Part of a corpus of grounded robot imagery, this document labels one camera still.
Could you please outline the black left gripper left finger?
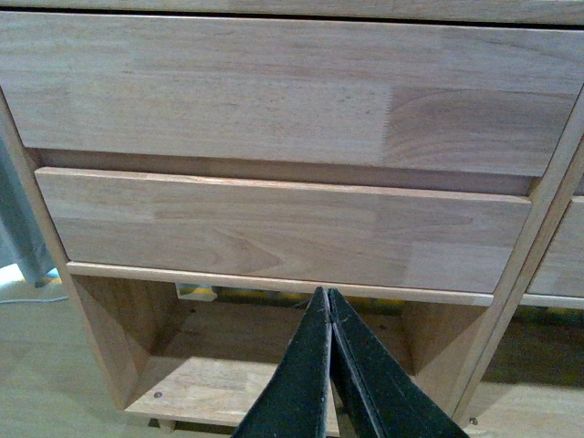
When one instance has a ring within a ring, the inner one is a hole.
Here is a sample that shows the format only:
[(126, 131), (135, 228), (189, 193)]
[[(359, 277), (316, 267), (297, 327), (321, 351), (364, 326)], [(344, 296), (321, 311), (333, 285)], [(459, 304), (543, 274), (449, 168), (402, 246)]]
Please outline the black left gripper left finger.
[(325, 437), (332, 327), (328, 293), (316, 289), (286, 354), (235, 437)]

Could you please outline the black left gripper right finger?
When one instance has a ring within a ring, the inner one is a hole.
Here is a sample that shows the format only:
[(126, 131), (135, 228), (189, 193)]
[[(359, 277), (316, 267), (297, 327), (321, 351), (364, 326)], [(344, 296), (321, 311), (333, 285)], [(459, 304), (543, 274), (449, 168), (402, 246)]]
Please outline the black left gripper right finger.
[(330, 377), (359, 437), (465, 437), (337, 289), (328, 290)]

